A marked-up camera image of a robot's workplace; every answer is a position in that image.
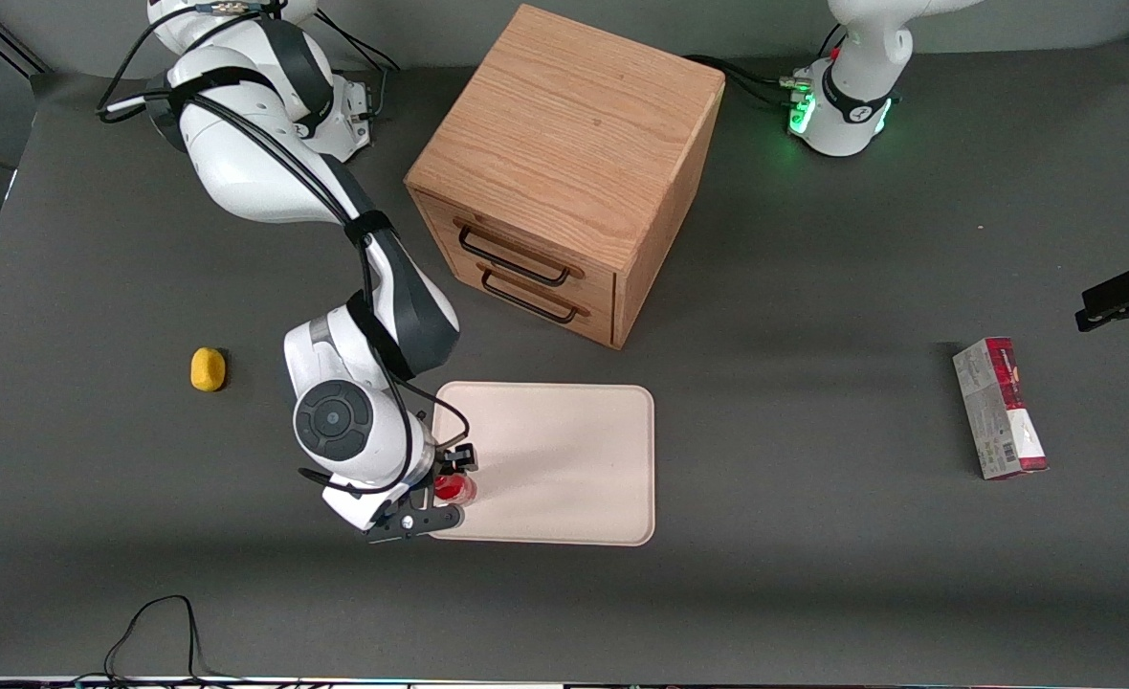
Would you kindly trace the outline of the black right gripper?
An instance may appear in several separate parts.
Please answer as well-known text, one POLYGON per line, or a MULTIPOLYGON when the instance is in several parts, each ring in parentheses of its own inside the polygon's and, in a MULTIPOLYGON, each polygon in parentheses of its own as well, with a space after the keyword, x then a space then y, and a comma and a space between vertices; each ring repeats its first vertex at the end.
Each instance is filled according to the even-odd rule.
MULTIPOLYGON (((472 442, 437 451, 438 476, 467 476, 473 471, 476 448, 472 442)), ((322 488, 322 497, 338 516, 366 533, 368 544, 385 544, 460 527, 463 511, 455 505, 436 507, 432 479, 434 471, 415 470, 387 490, 368 492, 358 481, 336 474, 322 488)))

